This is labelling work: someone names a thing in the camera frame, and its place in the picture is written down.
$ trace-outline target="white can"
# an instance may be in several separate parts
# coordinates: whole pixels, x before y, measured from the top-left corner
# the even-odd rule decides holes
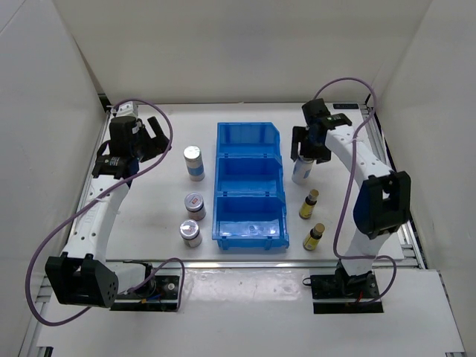
[[[190,180],[201,181],[205,177],[202,152],[199,147],[190,146],[184,150],[185,163],[187,164]]]
[[[202,242],[199,224],[193,219],[187,219],[180,225],[180,235],[185,245],[191,248],[198,247]]]
[[[187,197],[185,197],[185,208],[187,208],[188,211],[188,218],[195,221],[204,219],[207,214],[203,196],[200,193],[189,193]]]
[[[292,171],[292,181],[295,184],[303,184],[312,170],[314,160],[299,156],[295,162],[295,168]]]

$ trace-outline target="robotic arm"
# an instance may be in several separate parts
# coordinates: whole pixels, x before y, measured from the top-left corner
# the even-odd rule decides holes
[[[133,102],[119,107],[109,124],[111,138],[98,150],[86,204],[118,180],[136,174],[139,162],[165,151],[169,139],[154,117],[148,122],[155,138],[149,136]],[[104,154],[107,147],[109,154]],[[99,202],[77,219],[61,255],[48,258],[45,271],[60,303],[109,308],[118,294],[138,285],[150,274],[152,266],[147,264],[106,266],[109,235],[130,184],[97,199]],[[155,280],[151,279],[136,294],[146,297],[154,290]]]
[[[307,127],[292,131],[291,159],[298,156],[328,162],[334,152],[351,171],[353,161],[352,122],[344,114],[331,115],[322,99],[303,105]],[[360,188],[353,218],[357,229],[345,254],[375,257],[388,237],[410,218],[410,176],[395,173],[362,143],[357,142],[355,180]],[[372,271],[371,259],[339,260],[336,279],[345,295],[360,290]]]

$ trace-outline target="blue label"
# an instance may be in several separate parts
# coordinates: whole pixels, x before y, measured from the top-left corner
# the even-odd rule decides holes
[[[196,169],[190,169],[189,167],[187,167],[187,169],[188,173],[192,176],[200,176],[201,174],[203,174],[203,165],[200,165]]]

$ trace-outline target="blue storage container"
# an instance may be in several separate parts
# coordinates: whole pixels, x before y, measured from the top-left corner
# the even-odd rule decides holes
[[[213,204],[219,247],[289,247],[280,135],[272,123],[218,124]]]

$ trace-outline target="jar lid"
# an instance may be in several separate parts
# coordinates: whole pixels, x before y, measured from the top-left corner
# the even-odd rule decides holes
[[[186,147],[184,150],[185,160],[196,161],[200,158],[200,148],[194,145]]]
[[[203,196],[200,193],[189,193],[185,197],[185,208],[190,212],[196,212],[203,207]]]
[[[183,239],[191,240],[199,234],[199,224],[193,219],[187,219],[180,225],[180,235]]]

